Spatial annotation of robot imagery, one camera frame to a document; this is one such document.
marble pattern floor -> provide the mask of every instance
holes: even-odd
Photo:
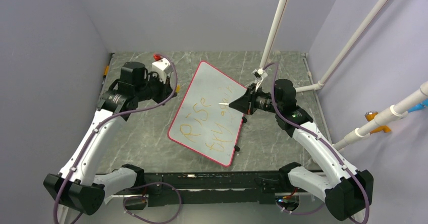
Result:
[[[278,170],[287,163],[296,161],[309,170],[319,170],[309,153],[282,131],[274,114],[257,111],[247,116],[238,146],[239,152],[230,167],[223,167],[191,150],[172,142],[167,137],[169,125],[177,111],[184,92],[201,60],[208,61],[230,77],[248,85],[254,80],[252,71],[258,68],[262,52],[259,51],[197,51],[161,52],[176,64],[180,93],[165,106],[133,114],[127,124],[117,133],[113,143],[104,155],[98,173],[109,173],[125,163],[143,168],[146,172],[220,172],[220,171],[268,171]],[[299,52],[277,52],[271,56],[280,62],[278,78],[290,79],[295,87],[310,84],[307,68]],[[144,63],[149,69],[153,52],[122,52],[113,54],[110,71],[105,79],[103,92],[119,78],[120,67],[128,61]],[[262,86],[269,92],[272,83],[272,69]],[[318,109],[314,92],[297,93],[297,103],[315,120],[326,136],[326,128]],[[139,108],[154,105],[144,101]]]

red whiteboard border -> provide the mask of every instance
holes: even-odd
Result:
[[[216,69],[217,71],[219,71],[220,73],[224,74],[226,77],[230,78],[231,80],[235,81],[236,83],[238,83],[239,85],[241,85],[243,88],[245,88],[245,86],[244,86],[244,85],[242,85],[241,83],[239,83],[239,82],[238,82],[238,81],[236,81],[235,79],[231,78],[229,75],[227,75],[227,74],[223,73],[223,72],[222,72],[222,71],[220,71],[218,68],[216,68],[216,67],[214,67],[213,65],[211,65],[209,62],[207,62],[207,61],[200,61],[200,62],[199,62],[199,64],[198,64],[198,67],[196,68],[195,73],[193,74],[192,79],[190,80],[189,87],[187,87],[187,89],[186,89],[186,93],[184,93],[183,99],[181,100],[181,103],[180,103],[180,105],[178,106],[178,109],[177,109],[177,112],[175,113],[174,119],[173,119],[173,121],[171,122],[170,127],[168,128],[168,134],[167,134],[167,135],[168,135],[168,138],[169,138],[171,141],[173,141],[173,142],[175,142],[175,143],[178,143],[178,144],[180,144],[181,146],[183,146],[183,147],[185,147],[185,148],[187,148],[187,149],[190,149],[190,150],[192,150],[192,151],[196,152],[197,154],[202,155],[202,156],[204,156],[204,157],[208,158],[209,160],[211,160],[211,161],[213,161],[213,162],[216,162],[216,163],[220,164],[221,166],[229,167],[230,165],[232,165],[233,156],[234,156],[234,154],[235,154],[235,148],[233,149],[233,152],[232,152],[232,155],[231,155],[231,158],[230,158],[230,163],[229,163],[228,165],[223,165],[222,163],[220,163],[220,162],[218,162],[218,161],[215,161],[214,159],[212,159],[212,158],[208,157],[207,155],[204,155],[204,154],[202,154],[202,153],[200,153],[200,152],[198,152],[198,151],[194,150],[193,148],[190,148],[190,147],[188,147],[188,146],[186,146],[186,145],[182,144],[181,142],[178,142],[178,141],[174,140],[174,139],[170,136],[170,130],[171,130],[171,127],[173,126],[173,123],[174,123],[174,121],[175,121],[175,118],[176,118],[176,117],[177,117],[177,115],[178,115],[178,111],[180,110],[181,105],[182,105],[182,104],[183,104],[183,102],[184,102],[184,98],[186,97],[187,92],[189,91],[190,86],[192,85],[193,79],[195,78],[195,75],[196,75],[196,73],[198,72],[199,66],[200,66],[202,63],[206,63],[206,64],[210,65],[211,67],[215,68],[215,69]],[[238,136],[236,137],[235,145],[238,143],[239,135],[241,134],[241,129],[242,129],[242,124],[243,124],[243,122],[244,122],[244,120],[242,119],[242,121],[241,121],[241,125],[239,126]]]

metal frame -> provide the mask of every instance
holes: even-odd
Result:
[[[321,171],[312,171],[324,176]],[[278,196],[288,195],[293,187],[283,188],[279,181],[278,171],[245,171],[245,172],[195,172],[195,173],[145,173],[147,183],[163,181],[178,190],[183,204],[243,203],[275,204]],[[141,190],[124,190],[112,198],[126,198],[142,195]],[[299,194],[309,194],[299,189]],[[146,190],[148,206],[177,204],[174,190],[153,186]]]

lavender wall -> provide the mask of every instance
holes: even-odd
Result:
[[[43,187],[85,134],[108,52],[78,0],[0,0],[1,223],[52,223]]]
[[[262,50],[279,0],[82,0],[110,51]],[[274,49],[307,52],[335,0],[290,0]]]
[[[378,0],[336,0],[309,51],[319,80]],[[428,0],[391,0],[363,39],[318,92],[334,142],[428,80]],[[345,148],[345,157],[374,175],[370,223],[427,223],[428,109],[391,123]]]

white pvc pipe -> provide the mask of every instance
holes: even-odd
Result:
[[[285,7],[288,0],[280,0],[278,3],[277,11],[275,12],[274,21],[272,22],[271,31],[267,37],[266,46],[264,47],[263,56],[261,56],[260,68],[263,68],[268,61],[271,54],[272,45],[274,44],[275,37],[277,36],[278,29],[281,24],[282,16],[284,15]]]
[[[349,50],[354,46],[354,44],[360,38],[362,33],[367,29],[369,24],[373,21],[373,19],[376,17],[376,15],[379,13],[379,11],[384,7],[384,5],[387,2],[388,2],[388,0],[378,0],[378,2],[375,4],[373,9],[365,17],[365,19],[362,21],[360,26],[357,28],[357,30],[354,32],[354,34],[351,36],[349,41],[346,43],[346,45],[343,47],[343,49],[337,55],[336,59],[330,65],[329,69],[327,69],[327,72],[318,81],[318,83],[316,83],[318,86],[315,86],[316,84],[313,84],[314,85],[313,87],[307,87],[307,88],[299,87],[302,89],[296,88],[297,92],[314,90],[314,89],[315,90],[321,89],[324,86],[324,84],[326,83],[326,81],[330,78],[330,76],[334,72],[334,70],[337,68],[337,66],[340,64],[340,62],[343,60],[343,58],[346,56],[346,54],[348,54]]]
[[[322,88],[322,86],[319,85],[318,83],[316,83],[316,84],[311,84],[308,86],[297,87],[296,92],[298,93],[298,92],[309,91],[309,90],[319,90],[321,88]]]
[[[357,128],[354,131],[348,133],[338,143],[333,144],[334,148],[336,150],[340,150],[348,146],[349,144],[352,144],[358,140],[361,140],[364,137],[367,137],[374,129],[386,125],[392,121],[402,119],[407,114],[407,111],[410,108],[421,103],[427,98],[428,81],[423,83],[417,91],[413,92],[404,100],[400,101],[396,105],[392,105],[389,108],[386,108],[385,110],[377,114],[373,120],[369,121],[362,127]]]

